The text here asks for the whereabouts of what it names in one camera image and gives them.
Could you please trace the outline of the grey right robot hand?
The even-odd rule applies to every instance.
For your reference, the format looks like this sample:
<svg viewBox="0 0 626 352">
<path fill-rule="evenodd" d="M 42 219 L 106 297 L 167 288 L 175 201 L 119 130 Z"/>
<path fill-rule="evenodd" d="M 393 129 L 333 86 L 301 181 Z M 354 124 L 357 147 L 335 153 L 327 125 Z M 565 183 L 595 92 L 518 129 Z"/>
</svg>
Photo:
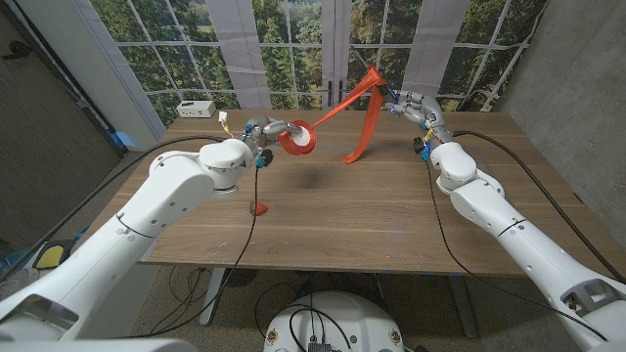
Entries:
<svg viewBox="0 0 626 352">
<path fill-rule="evenodd" d="M 386 106 L 396 115 L 423 124 L 427 130 L 432 130 L 434 136 L 442 143 L 452 141 L 443 110 L 435 98 L 416 92 L 401 91 L 397 101 L 387 103 Z"/>
</svg>

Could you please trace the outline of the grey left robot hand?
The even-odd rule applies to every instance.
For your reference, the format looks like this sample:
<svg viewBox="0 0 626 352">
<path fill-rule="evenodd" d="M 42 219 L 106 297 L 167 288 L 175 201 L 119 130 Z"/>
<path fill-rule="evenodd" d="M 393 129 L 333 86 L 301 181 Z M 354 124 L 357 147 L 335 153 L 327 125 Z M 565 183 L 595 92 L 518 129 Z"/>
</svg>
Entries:
<svg viewBox="0 0 626 352">
<path fill-rule="evenodd" d="M 284 132 L 299 133 L 301 130 L 302 127 L 294 122 L 286 122 L 265 115 L 256 115 L 246 122 L 243 131 L 237 139 L 255 151 L 276 144 L 278 137 Z"/>
</svg>

